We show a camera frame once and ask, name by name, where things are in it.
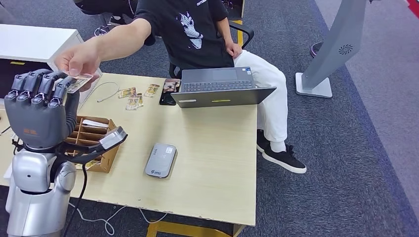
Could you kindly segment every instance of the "chair armrest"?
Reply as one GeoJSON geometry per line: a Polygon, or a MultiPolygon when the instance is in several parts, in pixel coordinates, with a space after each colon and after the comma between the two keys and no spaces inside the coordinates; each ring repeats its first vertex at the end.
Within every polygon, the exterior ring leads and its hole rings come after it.
{"type": "Polygon", "coordinates": [[[248,45],[248,43],[250,42],[250,40],[253,39],[254,31],[247,26],[237,24],[236,22],[233,22],[233,21],[229,21],[229,24],[231,28],[244,32],[246,35],[248,35],[248,40],[242,46],[242,48],[245,48],[246,45],[248,45]]]}

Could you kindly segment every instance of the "speaker grille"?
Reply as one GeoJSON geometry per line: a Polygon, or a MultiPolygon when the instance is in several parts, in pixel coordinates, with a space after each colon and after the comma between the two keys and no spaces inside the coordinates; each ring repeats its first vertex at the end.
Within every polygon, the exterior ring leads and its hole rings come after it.
{"type": "Polygon", "coordinates": [[[352,45],[345,44],[345,45],[343,45],[343,46],[340,47],[339,54],[340,55],[346,55],[346,54],[352,52],[352,50],[353,50],[353,46],[352,45]]]}

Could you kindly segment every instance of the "power bank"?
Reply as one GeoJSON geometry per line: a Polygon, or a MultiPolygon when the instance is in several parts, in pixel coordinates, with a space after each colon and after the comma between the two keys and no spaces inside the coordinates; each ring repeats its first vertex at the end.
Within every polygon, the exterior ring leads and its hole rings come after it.
{"type": "Polygon", "coordinates": [[[167,178],[176,154],[176,147],[156,143],[145,166],[145,173],[158,178],[167,178]]]}

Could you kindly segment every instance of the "hand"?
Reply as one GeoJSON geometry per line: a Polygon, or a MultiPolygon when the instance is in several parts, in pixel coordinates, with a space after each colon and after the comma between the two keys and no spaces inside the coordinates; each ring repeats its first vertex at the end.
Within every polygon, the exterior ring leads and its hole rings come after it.
{"type": "Polygon", "coordinates": [[[227,50],[227,53],[230,54],[233,57],[233,59],[237,58],[242,53],[242,47],[237,43],[234,43],[233,41],[226,42],[225,48],[227,50]]]}
{"type": "Polygon", "coordinates": [[[95,41],[88,40],[61,53],[55,59],[55,65],[75,77],[81,73],[94,74],[100,61],[95,41]]]}

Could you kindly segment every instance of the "black cable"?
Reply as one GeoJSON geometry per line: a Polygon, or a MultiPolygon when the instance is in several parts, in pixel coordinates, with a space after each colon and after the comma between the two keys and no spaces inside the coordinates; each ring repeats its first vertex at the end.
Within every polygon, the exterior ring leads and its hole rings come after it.
{"type": "MultiPolygon", "coordinates": [[[[16,142],[17,145],[19,145],[19,141],[20,141],[20,138],[17,138],[17,142],[16,142]]],[[[16,155],[16,149],[17,149],[17,146],[15,146],[14,150],[13,150],[13,155],[14,156],[16,155]]]]}
{"type": "Polygon", "coordinates": [[[9,126],[8,128],[6,128],[5,130],[3,130],[3,132],[0,132],[0,135],[3,135],[5,132],[7,132],[11,127],[9,126]]]}
{"type": "Polygon", "coordinates": [[[65,231],[64,231],[64,235],[63,235],[63,237],[66,237],[66,235],[67,235],[68,228],[69,228],[69,226],[71,225],[71,222],[72,222],[72,220],[73,220],[73,218],[74,218],[74,214],[77,212],[77,209],[79,208],[79,205],[80,205],[80,201],[81,201],[81,200],[82,200],[82,198],[83,198],[84,191],[86,190],[86,185],[87,185],[87,171],[86,171],[86,164],[83,164],[83,166],[82,166],[82,170],[83,170],[83,175],[84,175],[84,182],[83,182],[82,192],[80,193],[79,199],[77,200],[77,203],[76,203],[76,205],[75,205],[75,208],[73,209],[73,213],[71,213],[71,217],[70,217],[70,220],[68,221],[68,224],[67,224],[67,227],[66,227],[66,229],[65,229],[65,231]]]}

